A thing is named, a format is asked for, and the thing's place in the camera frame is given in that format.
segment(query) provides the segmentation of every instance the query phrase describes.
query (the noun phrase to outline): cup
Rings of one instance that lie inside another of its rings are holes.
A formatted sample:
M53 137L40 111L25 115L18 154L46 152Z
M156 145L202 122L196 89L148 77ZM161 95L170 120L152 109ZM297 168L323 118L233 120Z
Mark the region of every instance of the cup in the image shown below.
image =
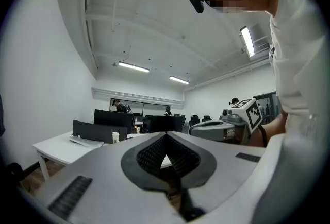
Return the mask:
M119 142L119 132L113 132L112 133L112 143L115 144Z

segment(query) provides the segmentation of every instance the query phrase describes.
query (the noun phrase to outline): person in background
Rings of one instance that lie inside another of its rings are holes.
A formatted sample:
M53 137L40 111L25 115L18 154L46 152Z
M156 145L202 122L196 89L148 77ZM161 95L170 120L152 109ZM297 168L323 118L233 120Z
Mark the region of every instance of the person in background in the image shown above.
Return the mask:
M112 105L115 105L117 112L127 113L126 107L118 99L114 99Z
M265 115L265 110L264 110L263 106L260 105L260 103L258 103L258 108L259 108L259 110L260 110L261 116L264 117L264 115Z
M232 101L229 102L229 104L231 104L231 105L235 105L235 104L238 103L238 102L239 102L238 98L233 98Z
M268 104L266 104L266 115L270 115L269 114L269 106L268 106Z
M170 106L166 106L164 116L171 116L171 108L170 108Z

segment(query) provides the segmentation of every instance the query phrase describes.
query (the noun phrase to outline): table leg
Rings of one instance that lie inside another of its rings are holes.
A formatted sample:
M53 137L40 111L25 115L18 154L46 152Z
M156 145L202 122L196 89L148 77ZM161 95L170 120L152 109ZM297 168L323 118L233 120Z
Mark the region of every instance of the table leg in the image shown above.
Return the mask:
M39 164L40 164L40 168L41 168L43 177L44 177L45 181L47 181L50 178L50 176L48 174L48 170L47 170L47 167L46 167L45 160L41 156L41 154L39 154L38 152L37 152L37 155L38 155L38 160L39 160Z

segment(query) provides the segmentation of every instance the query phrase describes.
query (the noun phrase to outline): cable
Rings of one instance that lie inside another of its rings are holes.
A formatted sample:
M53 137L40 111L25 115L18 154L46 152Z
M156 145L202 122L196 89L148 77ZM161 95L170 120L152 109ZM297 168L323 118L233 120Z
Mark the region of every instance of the cable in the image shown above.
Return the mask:
M130 50L132 49L132 46L129 47L129 51L128 51L128 55L127 55L127 58L125 58L124 60L122 60L122 62L126 61L128 58L129 58L129 53L130 53Z

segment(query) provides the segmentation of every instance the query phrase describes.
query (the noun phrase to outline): office chair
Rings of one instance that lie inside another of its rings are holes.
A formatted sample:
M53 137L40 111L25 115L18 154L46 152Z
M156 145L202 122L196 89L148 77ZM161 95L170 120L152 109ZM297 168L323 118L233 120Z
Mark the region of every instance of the office chair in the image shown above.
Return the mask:
M149 133L149 127L150 127L150 118L144 118L142 120L142 133Z
M197 115L193 115L193 116L191 117L191 121L189 122L189 126L192 127L192 126L194 126L195 124L200 123L200 122L201 122L201 120L198 119L198 116L197 116Z
M182 118L182 125L185 125L185 122L186 122L185 116L184 115L181 115L180 117Z
M202 122L207 122L208 120L212 120L210 116L204 116L204 119L202 119Z

